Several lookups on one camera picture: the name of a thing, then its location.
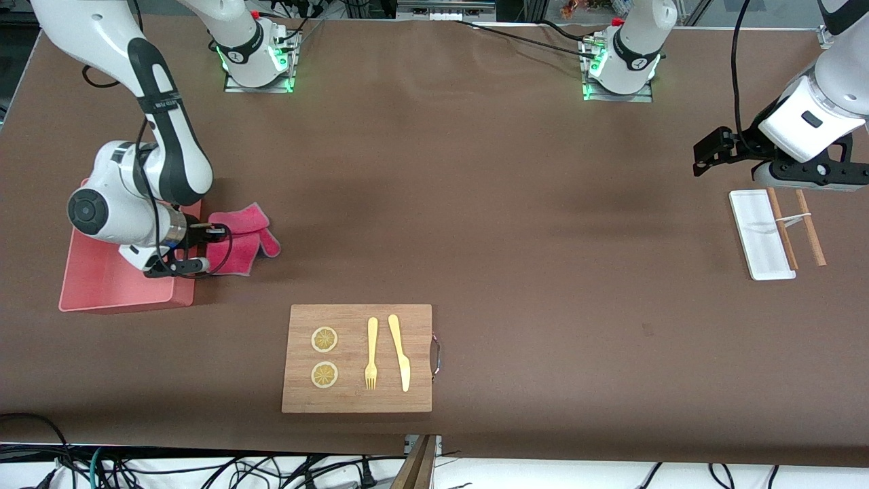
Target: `wooden fork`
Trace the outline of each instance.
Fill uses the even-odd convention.
[[[377,318],[368,318],[368,366],[365,367],[365,388],[377,388],[377,366],[375,351],[377,350]]]

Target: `wooden leg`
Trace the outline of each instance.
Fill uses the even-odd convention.
[[[389,489],[429,489],[436,455],[437,437],[420,436]]]
[[[772,187],[766,188],[766,194],[769,196],[769,203],[773,207],[773,217],[776,218],[775,225],[779,228],[781,235],[781,243],[785,246],[785,255],[787,255],[787,263],[791,266],[791,270],[799,270],[797,266],[797,257],[793,254],[793,246],[791,245],[791,237],[787,235],[787,228],[784,221],[781,219],[781,207],[779,207],[779,198],[775,195],[775,189]]]
[[[803,214],[807,214],[809,212],[809,206],[806,203],[806,195],[801,189],[797,189],[797,202],[799,202],[799,211]],[[814,229],[812,216],[803,217],[803,222],[806,223],[806,234],[809,236],[809,245],[812,247],[812,254],[815,257],[815,263],[818,264],[818,266],[826,265],[826,258],[824,258],[824,251],[820,249],[820,241],[818,240],[818,233]]]

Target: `white floor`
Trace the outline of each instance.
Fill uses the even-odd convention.
[[[321,465],[337,461],[353,460],[357,457],[332,457]],[[149,459],[131,462],[130,467],[149,471],[166,471],[200,466],[215,466],[229,459]],[[250,459],[255,463],[259,459]],[[291,472],[303,462],[301,457],[284,457],[277,462],[284,473]],[[434,471],[434,489],[453,489],[467,486],[469,489],[508,489],[508,488],[547,488],[547,489],[637,489],[652,468],[652,463],[641,462],[582,462],[552,460],[513,460],[513,459],[451,459],[443,458],[437,462]],[[375,479],[394,477],[401,466],[400,460],[383,460],[371,463]],[[262,466],[273,471],[267,463]],[[7,463],[0,464],[0,489],[20,489],[33,487],[48,473],[54,464],[44,463]],[[738,489],[766,489],[770,466],[729,466],[733,481]],[[229,487],[232,470],[227,470],[212,486],[213,489]],[[145,489],[196,489],[213,473],[213,470],[189,472],[173,475],[139,475],[140,484]],[[721,478],[723,471],[719,468]],[[344,467],[317,478],[319,489],[348,487],[348,483],[358,482],[359,475],[352,466]],[[276,488],[276,480],[266,481],[255,477],[242,480],[238,489]],[[78,486],[88,489],[88,482],[79,476]],[[59,471],[51,484],[52,489],[72,487],[70,472]],[[869,469],[850,469],[832,467],[783,466],[775,478],[775,489],[860,489],[869,488]],[[710,477],[706,464],[664,464],[658,471],[650,489],[720,489]]]

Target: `teal cable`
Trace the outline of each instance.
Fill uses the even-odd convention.
[[[90,458],[90,489],[96,489],[96,462],[100,458],[100,452],[103,451],[103,448],[100,446],[94,451],[94,456]]]

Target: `pink plastic container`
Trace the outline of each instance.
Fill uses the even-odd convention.
[[[199,217],[201,203],[182,207]],[[91,314],[152,311],[193,304],[195,280],[146,278],[123,259],[117,244],[90,238],[73,228],[58,309]]]

